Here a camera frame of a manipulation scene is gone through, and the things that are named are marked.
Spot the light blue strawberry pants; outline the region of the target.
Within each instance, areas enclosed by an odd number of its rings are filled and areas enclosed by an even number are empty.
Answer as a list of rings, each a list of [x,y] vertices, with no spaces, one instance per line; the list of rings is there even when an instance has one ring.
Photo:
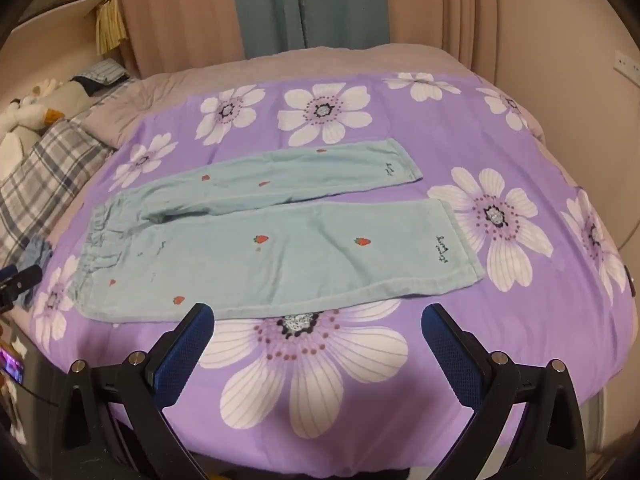
[[[469,287],[484,270],[440,200],[356,204],[422,177],[395,140],[220,162],[96,207],[68,296],[102,322],[273,318]]]

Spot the small blue denim cloth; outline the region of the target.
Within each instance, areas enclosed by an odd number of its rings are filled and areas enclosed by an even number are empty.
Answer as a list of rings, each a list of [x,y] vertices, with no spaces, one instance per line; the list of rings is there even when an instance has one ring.
[[[42,237],[34,236],[23,255],[18,259],[18,295],[14,301],[17,307],[29,311],[35,301],[37,287],[52,257],[51,244]]]

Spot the plaid pillow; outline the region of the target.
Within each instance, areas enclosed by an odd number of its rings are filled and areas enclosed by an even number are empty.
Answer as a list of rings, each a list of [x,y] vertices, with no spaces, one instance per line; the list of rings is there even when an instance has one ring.
[[[113,150],[61,119],[1,182],[1,264],[17,263],[32,238],[47,237]]]

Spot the grey quilted blanket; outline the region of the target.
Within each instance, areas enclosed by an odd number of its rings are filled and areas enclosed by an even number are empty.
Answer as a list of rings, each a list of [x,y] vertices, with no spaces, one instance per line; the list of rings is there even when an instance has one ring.
[[[132,137],[143,118],[177,106],[190,96],[262,82],[391,72],[472,74],[449,53],[420,44],[386,44],[364,50],[318,47],[136,79],[107,93],[70,122],[117,150]]]

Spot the white plush toy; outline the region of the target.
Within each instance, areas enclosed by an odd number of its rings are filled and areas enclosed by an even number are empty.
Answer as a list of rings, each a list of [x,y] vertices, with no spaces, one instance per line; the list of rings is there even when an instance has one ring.
[[[55,122],[96,102],[77,81],[46,79],[1,112],[1,179],[5,179]]]

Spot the striped blue pillow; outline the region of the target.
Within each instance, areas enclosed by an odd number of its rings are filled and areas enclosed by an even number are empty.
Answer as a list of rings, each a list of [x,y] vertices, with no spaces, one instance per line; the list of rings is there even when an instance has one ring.
[[[72,81],[78,82],[88,96],[93,96],[96,92],[112,88],[128,78],[129,73],[124,66],[112,58],[106,58],[73,76]]]

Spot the pink curtain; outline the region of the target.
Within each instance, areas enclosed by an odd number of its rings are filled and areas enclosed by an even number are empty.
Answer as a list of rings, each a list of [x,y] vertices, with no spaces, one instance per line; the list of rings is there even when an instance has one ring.
[[[245,60],[234,0],[118,0],[124,57],[141,76]],[[387,0],[389,44],[442,49],[486,79],[498,67],[498,0]]]

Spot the teal curtain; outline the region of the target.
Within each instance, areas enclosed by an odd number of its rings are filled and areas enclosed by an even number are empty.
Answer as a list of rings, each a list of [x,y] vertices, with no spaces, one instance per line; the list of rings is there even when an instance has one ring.
[[[234,0],[247,58],[390,42],[387,0]]]

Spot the wall power outlet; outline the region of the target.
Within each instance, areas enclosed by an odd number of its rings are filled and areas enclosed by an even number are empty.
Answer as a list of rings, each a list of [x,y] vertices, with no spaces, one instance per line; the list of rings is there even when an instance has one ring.
[[[640,64],[619,50],[614,51],[614,70],[640,86]]]

